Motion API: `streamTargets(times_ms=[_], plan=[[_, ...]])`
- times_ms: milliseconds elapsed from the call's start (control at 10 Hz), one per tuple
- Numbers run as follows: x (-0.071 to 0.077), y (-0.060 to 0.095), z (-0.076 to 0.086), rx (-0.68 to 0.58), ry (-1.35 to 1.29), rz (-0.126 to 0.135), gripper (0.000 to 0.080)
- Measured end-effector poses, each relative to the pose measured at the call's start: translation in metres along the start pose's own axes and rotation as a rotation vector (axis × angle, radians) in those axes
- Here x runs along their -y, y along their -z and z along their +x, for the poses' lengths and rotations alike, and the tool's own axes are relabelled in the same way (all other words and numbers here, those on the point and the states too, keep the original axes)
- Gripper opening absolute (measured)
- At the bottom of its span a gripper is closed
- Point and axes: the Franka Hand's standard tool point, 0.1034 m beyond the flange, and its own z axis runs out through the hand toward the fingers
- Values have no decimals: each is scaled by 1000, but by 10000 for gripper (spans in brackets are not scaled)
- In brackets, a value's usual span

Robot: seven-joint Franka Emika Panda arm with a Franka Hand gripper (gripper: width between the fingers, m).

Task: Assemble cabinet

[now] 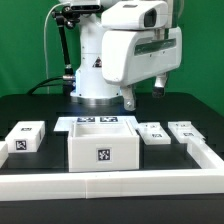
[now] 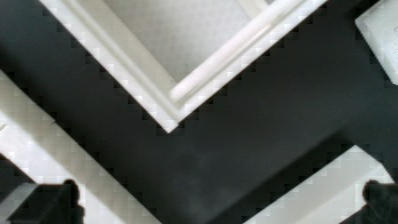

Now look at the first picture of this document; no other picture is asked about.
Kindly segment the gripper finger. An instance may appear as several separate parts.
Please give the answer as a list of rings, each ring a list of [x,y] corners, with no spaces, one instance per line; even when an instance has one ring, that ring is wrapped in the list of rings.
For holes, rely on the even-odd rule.
[[[154,98],[161,98],[165,95],[165,86],[167,83],[167,79],[168,77],[166,73],[156,77],[152,92],[152,96]]]
[[[133,86],[122,87],[121,93],[124,99],[124,109],[127,111],[134,111],[136,109],[136,100]]]

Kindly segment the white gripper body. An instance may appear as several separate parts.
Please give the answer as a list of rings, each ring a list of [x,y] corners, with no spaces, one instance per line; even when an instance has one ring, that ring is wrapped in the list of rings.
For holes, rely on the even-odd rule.
[[[112,85],[128,86],[174,70],[182,57],[182,32],[170,29],[156,40],[153,30],[109,30],[102,40],[102,74]]]

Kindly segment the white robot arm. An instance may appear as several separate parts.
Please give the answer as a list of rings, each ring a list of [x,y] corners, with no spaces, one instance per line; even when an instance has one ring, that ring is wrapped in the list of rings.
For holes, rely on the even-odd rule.
[[[79,103],[136,108],[134,85],[153,77],[153,96],[165,94],[168,72],[180,66],[182,32],[177,25],[184,0],[59,0],[60,30],[78,27],[81,64],[71,68],[62,45],[65,71],[74,76],[70,96]]]

